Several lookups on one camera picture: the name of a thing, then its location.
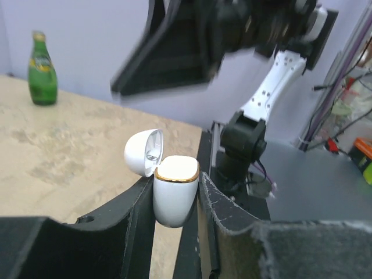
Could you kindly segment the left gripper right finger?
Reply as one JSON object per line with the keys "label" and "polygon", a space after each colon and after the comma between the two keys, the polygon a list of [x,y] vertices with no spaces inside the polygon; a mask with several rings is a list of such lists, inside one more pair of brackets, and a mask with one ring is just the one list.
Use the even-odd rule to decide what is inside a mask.
{"label": "left gripper right finger", "polygon": [[371,223],[261,221],[199,180],[200,257],[210,278],[370,278]]}

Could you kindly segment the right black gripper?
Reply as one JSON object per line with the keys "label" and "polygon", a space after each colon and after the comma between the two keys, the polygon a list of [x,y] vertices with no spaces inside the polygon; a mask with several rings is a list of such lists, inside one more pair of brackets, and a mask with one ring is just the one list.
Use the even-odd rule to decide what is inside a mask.
{"label": "right black gripper", "polygon": [[149,1],[141,40],[113,77],[134,96],[209,83],[226,53],[274,49],[306,34],[316,1]]}

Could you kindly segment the small white case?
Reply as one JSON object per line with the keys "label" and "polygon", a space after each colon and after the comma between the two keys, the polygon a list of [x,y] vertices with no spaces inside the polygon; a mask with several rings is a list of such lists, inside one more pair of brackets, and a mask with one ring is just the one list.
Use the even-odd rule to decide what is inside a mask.
{"label": "small white case", "polygon": [[161,129],[138,132],[124,149],[128,168],[141,177],[153,177],[153,211],[158,223],[179,228],[187,222],[199,183],[199,162],[185,155],[163,157]]}

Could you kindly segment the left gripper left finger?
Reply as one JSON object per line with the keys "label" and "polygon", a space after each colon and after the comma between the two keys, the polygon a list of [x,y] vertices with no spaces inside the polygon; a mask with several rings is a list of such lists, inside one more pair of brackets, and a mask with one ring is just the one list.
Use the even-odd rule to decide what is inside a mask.
{"label": "left gripper left finger", "polygon": [[74,224],[49,217],[1,218],[2,278],[148,278],[154,213],[152,178]]}

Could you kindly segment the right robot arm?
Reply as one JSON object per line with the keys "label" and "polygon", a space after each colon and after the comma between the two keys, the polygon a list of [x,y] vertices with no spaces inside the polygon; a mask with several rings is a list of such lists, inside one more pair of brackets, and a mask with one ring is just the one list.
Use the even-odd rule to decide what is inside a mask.
{"label": "right robot arm", "polygon": [[317,1],[150,1],[143,36],[110,89],[123,99],[208,84],[226,54],[245,49],[274,58],[259,88],[220,130],[212,178],[227,196],[268,192],[267,176],[255,180],[249,166],[266,149],[275,104],[314,69],[337,16]]}

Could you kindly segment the green glass bottle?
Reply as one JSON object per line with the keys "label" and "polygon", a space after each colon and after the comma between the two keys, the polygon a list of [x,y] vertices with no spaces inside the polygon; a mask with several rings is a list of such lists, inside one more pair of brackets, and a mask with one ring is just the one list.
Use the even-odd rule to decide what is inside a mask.
{"label": "green glass bottle", "polygon": [[28,64],[28,88],[35,105],[54,105],[58,99],[58,79],[47,50],[46,36],[33,31],[33,50]]}

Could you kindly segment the orange green cardboard box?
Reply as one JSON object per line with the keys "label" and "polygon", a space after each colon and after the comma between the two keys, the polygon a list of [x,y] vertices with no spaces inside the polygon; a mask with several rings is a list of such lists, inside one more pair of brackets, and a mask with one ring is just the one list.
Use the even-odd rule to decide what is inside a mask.
{"label": "orange green cardboard box", "polygon": [[356,138],[353,146],[351,147],[349,157],[352,162],[360,170],[366,183],[371,185],[371,160],[372,160],[372,149],[371,139],[367,138]]}

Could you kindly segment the aluminium extrusion rail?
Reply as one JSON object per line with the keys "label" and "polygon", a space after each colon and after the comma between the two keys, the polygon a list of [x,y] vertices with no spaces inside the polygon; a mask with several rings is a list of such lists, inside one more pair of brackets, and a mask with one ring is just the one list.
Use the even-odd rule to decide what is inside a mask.
{"label": "aluminium extrusion rail", "polygon": [[211,152],[210,152],[210,167],[216,167],[216,157],[217,152],[222,151],[223,148],[220,146],[220,136],[221,132],[224,128],[223,123],[219,123],[214,121],[212,124],[212,128],[210,129],[210,133],[212,135],[212,145],[211,145]]}

